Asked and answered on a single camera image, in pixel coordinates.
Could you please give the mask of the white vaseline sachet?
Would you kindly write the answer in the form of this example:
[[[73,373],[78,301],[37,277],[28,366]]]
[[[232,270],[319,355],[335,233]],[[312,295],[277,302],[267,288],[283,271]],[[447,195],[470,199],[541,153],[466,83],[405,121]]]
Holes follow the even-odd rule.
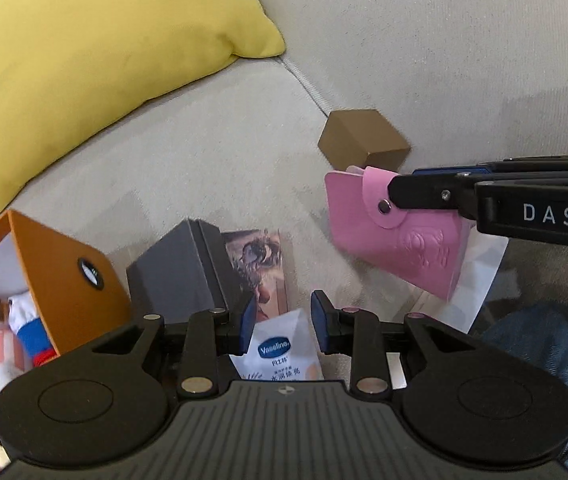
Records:
[[[257,323],[249,349],[230,356],[241,379],[263,382],[314,382],[323,380],[316,336],[308,313],[289,311]]]

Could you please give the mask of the orange cardboard box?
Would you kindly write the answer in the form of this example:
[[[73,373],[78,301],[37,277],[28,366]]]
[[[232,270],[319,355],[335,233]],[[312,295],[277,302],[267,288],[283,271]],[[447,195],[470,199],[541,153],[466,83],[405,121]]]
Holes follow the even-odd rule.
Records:
[[[102,252],[10,209],[0,215],[0,297],[25,290],[59,354],[132,320],[129,296]]]

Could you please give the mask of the brown cardboard cube box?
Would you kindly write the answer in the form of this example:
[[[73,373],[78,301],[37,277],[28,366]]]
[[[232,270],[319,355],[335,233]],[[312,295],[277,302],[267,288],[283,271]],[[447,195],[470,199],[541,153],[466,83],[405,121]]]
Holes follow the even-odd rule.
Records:
[[[373,166],[398,171],[411,150],[378,110],[333,110],[317,146],[336,170]]]

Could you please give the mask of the yellow cushion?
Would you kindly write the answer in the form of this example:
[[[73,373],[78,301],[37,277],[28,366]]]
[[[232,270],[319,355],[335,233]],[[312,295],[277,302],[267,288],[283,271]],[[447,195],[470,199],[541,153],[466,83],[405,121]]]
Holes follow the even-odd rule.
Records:
[[[259,0],[0,0],[0,212],[145,102],[284,49]]]

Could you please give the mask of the striped plush toy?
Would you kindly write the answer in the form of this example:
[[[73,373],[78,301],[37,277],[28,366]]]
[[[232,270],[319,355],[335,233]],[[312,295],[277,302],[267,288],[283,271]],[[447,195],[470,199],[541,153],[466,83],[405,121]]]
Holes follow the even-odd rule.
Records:
[[[17,337],[34,366],[57,357],[31,292],[0,298],[0,323],[6,324]]]

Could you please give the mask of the dark grey box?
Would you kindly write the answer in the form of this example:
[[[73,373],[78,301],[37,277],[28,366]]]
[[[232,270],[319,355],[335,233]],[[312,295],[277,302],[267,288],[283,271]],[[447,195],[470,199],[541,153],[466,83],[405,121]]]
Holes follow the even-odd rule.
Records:
[[[159,314],[167,324],[213,308],[229,310],[241,285],[218,226],[185,219],[127,267],[134,313]]]

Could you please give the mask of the printed picture card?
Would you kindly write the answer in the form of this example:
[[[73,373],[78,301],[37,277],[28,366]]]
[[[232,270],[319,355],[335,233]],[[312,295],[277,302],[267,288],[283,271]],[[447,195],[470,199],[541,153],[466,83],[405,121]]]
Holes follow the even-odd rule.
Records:
[[[284,258],[278,231],[248,230],[224,232],[225,250],[241,289],[250,290],[257,300],[257,322],[288,311]]]

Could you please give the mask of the pink card wallet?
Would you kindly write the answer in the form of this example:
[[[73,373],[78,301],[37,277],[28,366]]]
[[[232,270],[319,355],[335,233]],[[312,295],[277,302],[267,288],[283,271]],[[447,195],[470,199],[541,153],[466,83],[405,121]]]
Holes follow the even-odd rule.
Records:
[[[443,300],[453,296],[471,223],[453,210],[401,209],[389,198],[393,171],[331,171],[324,182],[336,247]]]

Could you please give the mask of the white paper sheet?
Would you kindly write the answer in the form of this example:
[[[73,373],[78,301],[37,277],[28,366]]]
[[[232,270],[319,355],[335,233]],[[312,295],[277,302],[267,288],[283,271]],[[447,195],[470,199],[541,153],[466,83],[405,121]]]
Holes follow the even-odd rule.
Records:
[[[428,315],[455,330],[468,333],[489,294],[507,245],[506,237],[482,234],[472,228],[452,297],[442,300],[423,292],[412,312]]]

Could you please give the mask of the beige sofa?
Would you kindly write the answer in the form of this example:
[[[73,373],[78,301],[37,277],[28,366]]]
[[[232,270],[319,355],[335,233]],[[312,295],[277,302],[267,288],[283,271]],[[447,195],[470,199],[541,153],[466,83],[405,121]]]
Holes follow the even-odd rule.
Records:
[[[338,252],[317,146],[336,110],[377,110],[406,170],[568,154],[568,0],[259,0],[278,58],[150,101],[40,174],[14,207],[118,272],[180,220],[282,233],[289,302],[321,288],[394,321],[421,298]]]

